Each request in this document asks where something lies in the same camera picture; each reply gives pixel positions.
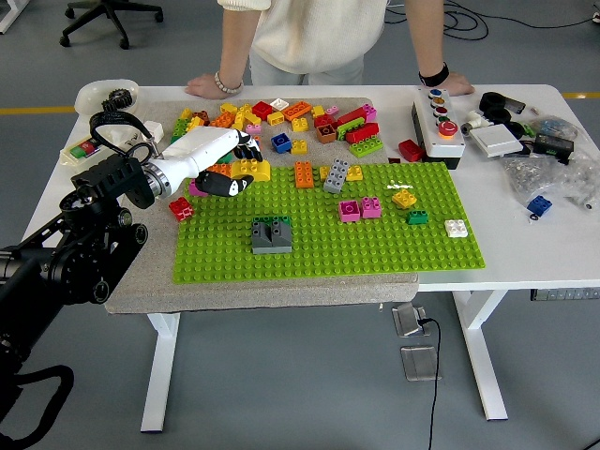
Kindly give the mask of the person's right hand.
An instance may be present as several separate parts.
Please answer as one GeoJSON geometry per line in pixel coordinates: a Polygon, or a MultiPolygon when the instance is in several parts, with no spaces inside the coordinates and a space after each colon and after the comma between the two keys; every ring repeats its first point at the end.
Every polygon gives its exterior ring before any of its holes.
{"type": "Polygon", "coordinates": [[[185,87],[185,92],[206,99],[224,99],[228,97],[228,94],[218,87],[213,74],[203,74],[190,80],[185,87]]]}

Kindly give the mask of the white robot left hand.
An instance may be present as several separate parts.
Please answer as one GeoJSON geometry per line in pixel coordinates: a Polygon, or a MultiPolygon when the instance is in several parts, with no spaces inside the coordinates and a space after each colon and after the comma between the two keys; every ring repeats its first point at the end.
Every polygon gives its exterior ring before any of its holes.
{"type": "Polygon", "coordinates": [[[146,169],[160,186],[161,198],[173,195],[187,178],[196,178],[234,152],[240,159],[263,160],[260,146],[254,138],[234,128],[195,127],[168,146],[159,158],[151,158],[146,169]]]}

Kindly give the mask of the person's left hand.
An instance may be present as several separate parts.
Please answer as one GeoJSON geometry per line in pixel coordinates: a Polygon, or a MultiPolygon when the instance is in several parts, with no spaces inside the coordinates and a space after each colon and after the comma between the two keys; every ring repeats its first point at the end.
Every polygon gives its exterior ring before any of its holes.
{"type": "Polygon", "coordinates": [[[457,72],[451,72],[440,87],[447,90],[451,97],[465,96],[475,92],[475,88],[469,80],[457,72]]]}

